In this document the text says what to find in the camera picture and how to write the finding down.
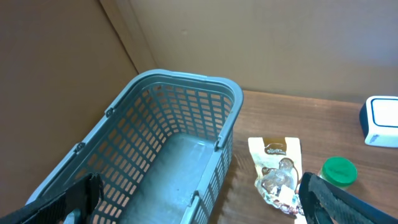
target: basket bottom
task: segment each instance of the basket bottom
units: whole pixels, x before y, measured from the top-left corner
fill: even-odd
[[[213,141],[174,134],[165,142],[119,222],[180,223],[213,145]]]

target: green lid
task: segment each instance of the green lid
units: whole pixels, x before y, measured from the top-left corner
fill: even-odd
[[[322,176],[337,187],[347,187],[356,180],[355,165],[344,157],[331,157],[322,167]]]

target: basket mesh side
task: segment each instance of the basket mesh side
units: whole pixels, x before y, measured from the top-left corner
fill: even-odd
[[[118,108],[122,112],[114,126],[72,174],[75,179],[87,172],[102,174],[105,197],[94,212],[93,223],[118,222],[171,135],[186,133],[215,141],[232,105],[232,99],[220,92],[155,83],[129,106]],[[198,223],[207,222],[231,162],[231,147],[232,134],[200,207],[205,216],[195,218]]]
[[[210,213],[216,203],[218,193],[223,185],[226,173],[228,171],[229,164],[232,160],[232,132],[228,137],[227,143],[223,152],[221,153],[221,159],[218,161],[216,170],[213,173],[210,183],[206,189],[205,196],[201,200],[198,212],[193,220],[194,224],[197,223],[208,223]]]

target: brown wall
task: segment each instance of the brown wall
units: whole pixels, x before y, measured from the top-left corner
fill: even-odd
[[[118,2],[130,3],[160,68],[314,98],[398,95],[396,0]]]
[[[136,74],[98,1],[1,1],[0,216],[23,206]]]

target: label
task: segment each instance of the label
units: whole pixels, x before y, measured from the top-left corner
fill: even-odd
[[[372,138],[371,138],[369,143],[372,144],[378,137],[379,137],[379,135],[375,134],[374,136],[372,136]]]
[[[283,155],[286,156],[286,141],[285,138],[263,138],[264,152],[268,155]]]
[[[282,185],[279,193],[279,201],[291,207],[297,206],[297,195],[294,190],[286,185]]]

